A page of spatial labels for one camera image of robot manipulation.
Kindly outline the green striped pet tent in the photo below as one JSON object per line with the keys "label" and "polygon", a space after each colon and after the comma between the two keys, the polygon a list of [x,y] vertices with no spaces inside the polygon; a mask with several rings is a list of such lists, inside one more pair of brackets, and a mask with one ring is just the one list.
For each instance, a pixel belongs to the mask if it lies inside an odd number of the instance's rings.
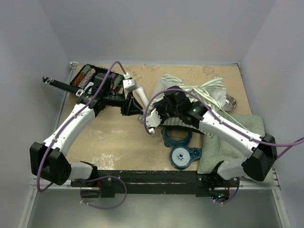
{"label": "green striped pet tent", "polygon": [[[170,74],[164,74],[157,81],[155,90],[153,92],[153,96],[160,91],[164,91],[172,86],[178,86],[180,89],[188,91],[195,96],[197,96],[200,100],[202,100],[206,105],[208,105],[211,109],[218,111],[221,109],[226,101],[227,90],[224,85],[223,77],[214,77],[214,79],[207,81],[201,85],[188,85],[184,82],[183,79],[177,78]],[[153,108],[153,104],[160,101],[163,97],[163,94],[158,95],[150,104],[148,113]],[[163,126],[182,126],[187,128],[194,129],[193,126],[187,125],[182,122],[179,118],[168,118]]]}

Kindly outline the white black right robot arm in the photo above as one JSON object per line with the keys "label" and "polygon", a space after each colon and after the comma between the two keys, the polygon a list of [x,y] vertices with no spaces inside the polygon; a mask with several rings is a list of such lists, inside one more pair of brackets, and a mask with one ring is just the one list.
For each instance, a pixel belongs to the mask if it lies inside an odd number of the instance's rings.
{"label": "white black right robot arm", "polygon": [[243,154],[241,158],[221,161],[214,168],[211,180],[218,187],[241,176],[264,181],[277,160],[274,136],[247,131],[220,116],[198,97],[191,101],[189,95],[189,92],[175,87],[163,91],[162,99],[153,104],[158,120],[152,126],[158,126],[170,117],[178,118],[199,132],[211,133],[239,150]]}

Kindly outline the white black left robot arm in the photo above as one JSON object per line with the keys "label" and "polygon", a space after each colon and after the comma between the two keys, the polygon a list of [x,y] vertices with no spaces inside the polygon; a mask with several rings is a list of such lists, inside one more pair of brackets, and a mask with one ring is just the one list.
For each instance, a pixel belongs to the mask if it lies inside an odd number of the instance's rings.
{"label": "white black left robot arm", "polygon": [[83,129],[107,106],[119,107],[124,116],[142,114],[143,108],[133,96],[136,81],[128,74],[95,76],[79,96],[73,110],[59,128],[42,143],[34,142],[30,149],[31,172],[53,184],[81,179],[87,186],[98,182],[97,167],[81,161],[69,163],[67,153]]}

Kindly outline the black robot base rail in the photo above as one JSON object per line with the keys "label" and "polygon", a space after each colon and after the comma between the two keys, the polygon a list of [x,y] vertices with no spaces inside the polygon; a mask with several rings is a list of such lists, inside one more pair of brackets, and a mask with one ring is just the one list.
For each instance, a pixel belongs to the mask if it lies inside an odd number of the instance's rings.
{"label": "black robot base rail", "polygon": [[224,192],[237,187],[239,180],[222,180],[212,174],[198,174],[196,171],[93,171],[89,181],[73,180],[72,187],[100,190],[100,197],[114,197],[115,194],[189,194],[208,197],[211,191]]}

